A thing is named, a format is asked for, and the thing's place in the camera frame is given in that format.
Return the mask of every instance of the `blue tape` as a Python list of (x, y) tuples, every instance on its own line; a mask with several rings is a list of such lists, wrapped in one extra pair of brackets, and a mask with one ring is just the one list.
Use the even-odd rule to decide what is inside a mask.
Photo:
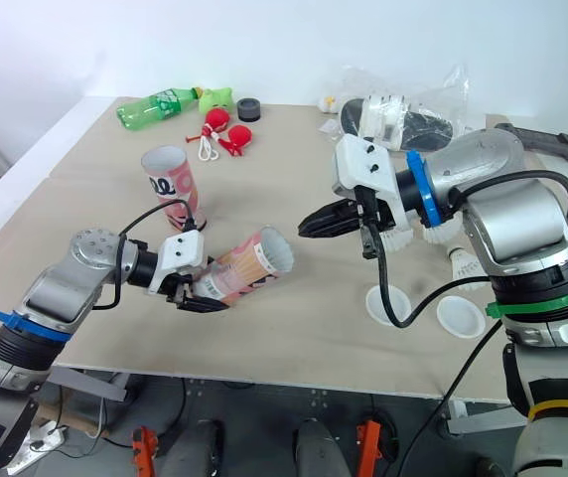
[(53, 341), (65, 343), (72, 337), (72, 335), (68, 333), (51, 330), (50, 328), (46, 328), (45, 326), (35, 323), (34, 321), (27, 320), (22, 315), (14, 311), (10, 315), (0, 311), (0, 321), (11, 330), (28, 331), (33, 335), (41, 336), (42, 338), (48, 338), (49, 340)]
[(419, 193), (421, 194), (421, 201), (423, 201), (423, 208), (425, 209), (425, 214), (427, 214), (427, 220), (430, 223), (430, 227), (437, 227), (442, 224), (441, 216), (436, 207), (436, 200), (432, 194), (430, 183), (427, 182), (425, 168), (423, 167), (424, 164), (425, 162), (421, 159), (421, 155), (418, 152), (409, 151), (407, 153), (407, 167), (412, 172), (416, 187), (418, 187)]

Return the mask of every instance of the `green bottle label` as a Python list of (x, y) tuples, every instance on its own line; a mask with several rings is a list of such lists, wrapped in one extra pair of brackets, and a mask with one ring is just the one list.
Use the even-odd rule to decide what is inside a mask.
[(151, 96), (153, 106), (158, 106), (160, 115), (163, 119), (181, 112), (181, 104), (178, 97), (171, 89), (166, 89)]

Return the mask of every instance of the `green ring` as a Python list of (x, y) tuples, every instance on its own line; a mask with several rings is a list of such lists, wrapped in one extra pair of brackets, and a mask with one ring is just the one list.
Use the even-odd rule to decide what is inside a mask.
[(487, 305), (485, 311), (492, 318), (502, 318), (504, 315), (526, 315), (533, 313), (545, 313), (547, 311), (560, 310), (568, 306), (568, 295), (553, 300), (540, 301), (537, 303), (523, 303), (517, 305), (503, 305), (497, 301)]

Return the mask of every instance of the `wooden table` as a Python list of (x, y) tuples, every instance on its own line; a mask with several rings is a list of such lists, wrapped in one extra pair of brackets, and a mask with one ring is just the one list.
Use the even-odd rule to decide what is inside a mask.
[[(196, 111), (132, 132), (115, 117), (121, 101), (105, 110), (1, 229), (0, 310), (16, 306), (37, 275), (64, 256), (74, 232), (117, 232), (157, 204), (140, 158), (163, 144), (187, 150), (209, 219), (208, 254), (218, 256), (272, 225), (291, 243), (296, 263), (278, 283), (209, 315), (179, 311), (162, 297), (125, 286), (120, 306), (92, 312), (58, 364), (411, 396), (445, 390), (479, 339), (460, 340), (443, 330), (438, 300), (407, 330), (376, 323), (364, 306), (377, 283), (376, 261), (361, 258), (358, 234), (297, 237), (304, 217), (337, 199), (331, 191), (334, 142), (318, 131), (326, 116), (310, 106), (264, 105), (262, 119), (250, 125), (254, 140), (244, 157), (220, 151), (218, 161), (203, 163), (198, 144), (184, 142), (202, 126)], [(402, 162), (396, 159), (398, 168)], [(159, 213), (129, 236), (156, 249), (174, 233)], [(464, 237), (457, 241), (469, 246)], [(445, 247), (423, 241), (418, 231), (408, 248), (388, 256), (388, 265), (391, 282), (413, 306), (451, 278)], [(488, 287), (455, 293), (480, 307), (494, 300)], [(102, 300), (111, 294), (105, 287)], [(458, 397), (505, 400), (504, 343), (500, 333), (487, 345)]]

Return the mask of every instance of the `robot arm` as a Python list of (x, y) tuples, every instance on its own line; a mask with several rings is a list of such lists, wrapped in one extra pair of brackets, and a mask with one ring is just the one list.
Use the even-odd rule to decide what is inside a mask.
[[(333, 189), (346, 198), (306, 218), (300, 235), (360, 229), (363, 256), (379, 258), (380, 279), (386, 279), (383, 234), (405, 230), (417, 217), (436, 227), (462, 212), (497, 299), (488, 314), (501, 319), (510, 340), (503, 351), (507, 394), (529, 418), (513, 470), (568, 476), (568, 210), (565, 218), (537, 177), (559, 180), (567, 191), (568, 180), (523, 171), (520, 141), (499, 129), (462, 136), (427, 162), (408, 153), (409, 169), (399, 173), (385, 149), (346, 135), (333, 164)], [(392, 318), (387, 295), (382, 300)]]
[(101, 229), (77, 233), (64, 259), (35, 280), (19, 306), (0, 312), (0, 468), (28, 432), (37, 412), (31, 394), (48, 378), (66, 342), (92, 309), (114, 305), (96, 307), (104, 284), (114, 283), (117, 297), (127, 282), (166, 295), (181, 309), (221, 310), (223, 303), (188, 293), (191, 272), (206, 264), (203, 236), (196, 230), (167, 238), (158, 253)]

